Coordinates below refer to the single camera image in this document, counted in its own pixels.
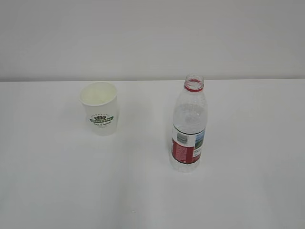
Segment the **red label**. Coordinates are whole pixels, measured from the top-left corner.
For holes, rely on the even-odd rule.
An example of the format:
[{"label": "red label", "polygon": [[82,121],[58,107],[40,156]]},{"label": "red label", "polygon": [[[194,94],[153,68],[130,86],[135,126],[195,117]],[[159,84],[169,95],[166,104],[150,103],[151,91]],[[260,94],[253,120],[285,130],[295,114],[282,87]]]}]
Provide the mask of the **red label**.
[{"label": "red label", "polygon": [[185,147],[173,141],[172,156],[179,162],[184,164],[191,164],[200,158],[200,155],[193,157],[194,147]]}]

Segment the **label image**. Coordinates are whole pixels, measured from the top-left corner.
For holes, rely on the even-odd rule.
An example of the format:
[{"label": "label image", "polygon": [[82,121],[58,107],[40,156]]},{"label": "label image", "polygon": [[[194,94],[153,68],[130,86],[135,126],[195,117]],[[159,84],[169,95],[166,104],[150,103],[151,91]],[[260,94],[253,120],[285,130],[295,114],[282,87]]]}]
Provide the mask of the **label image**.
[{"label": "label image", "polygon": [[201,155],[205,130],[196,134],[185,134],[173,126],[172,156],[179,162],[191,164]]},{"label": "label image", "polygon": [[108,114],[94,114],[91,115],[91,118],[89,118],[89,120],[93,123],[93,125],[97,125],[98,127],[106,127],[113,120],[113,116],[110,116]]}]

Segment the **white wall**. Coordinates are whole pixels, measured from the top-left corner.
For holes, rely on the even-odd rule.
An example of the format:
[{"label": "white wall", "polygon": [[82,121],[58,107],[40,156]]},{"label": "white wall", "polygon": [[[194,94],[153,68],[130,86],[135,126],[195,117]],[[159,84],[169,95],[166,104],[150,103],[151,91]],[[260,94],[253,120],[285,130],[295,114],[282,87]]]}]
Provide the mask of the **white wall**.
[{"label": "white wall", "polygon": [[0,80],[304,77],[305,0],[0,0]]}]

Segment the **cup rim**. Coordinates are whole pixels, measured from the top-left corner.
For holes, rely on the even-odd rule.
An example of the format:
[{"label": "cup rim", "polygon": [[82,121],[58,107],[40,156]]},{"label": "cup rim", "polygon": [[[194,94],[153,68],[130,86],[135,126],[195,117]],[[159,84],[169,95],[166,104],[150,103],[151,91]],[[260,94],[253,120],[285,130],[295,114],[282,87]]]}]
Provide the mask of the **cup rim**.
[{"label": "cup rim", "polygon": [[[114,88],[115,88],[115,96],[114,96],[111,100],[109,100],[109,101],[107,101],[107,102],[105,102],[105,103],[102,103],[102,104],[88,104],[88,103],[85,103],[85,102],[81,99],[81,94],[82,94],[83,90],[84,90],[85,88],[89,87],[90,85],[96,84],[96,83],[108,84],[108,85],[114,87]],[[113,100],[116,99],[117,96],[118,96],[118,90],[116,89],[116,86],[114,86],[112,83],[109,83],[109,82],[106,82],[106,81],[97,81],[97,82],[90,83],[90,84],[88,84],[87,86],[85,86],[85,87],[83,87],[83,88],[81,89],[79,101],[80,101],[83,105],[86,105],[86,106],[102,106],[102,105],[106,105],[106,104],[112,102]]]}]

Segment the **bottle label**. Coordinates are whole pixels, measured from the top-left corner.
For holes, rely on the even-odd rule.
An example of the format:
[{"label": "bottle label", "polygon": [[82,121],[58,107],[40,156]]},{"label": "bottle label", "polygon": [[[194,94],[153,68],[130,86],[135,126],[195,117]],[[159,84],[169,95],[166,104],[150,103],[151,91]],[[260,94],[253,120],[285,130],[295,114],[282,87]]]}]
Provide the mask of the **bottle label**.
[{"label": "bottle label", "polygon": [[179,162],[191,164],[199,160],[205,129],[196,134],[185,134],[173,126],[172,156]]}]

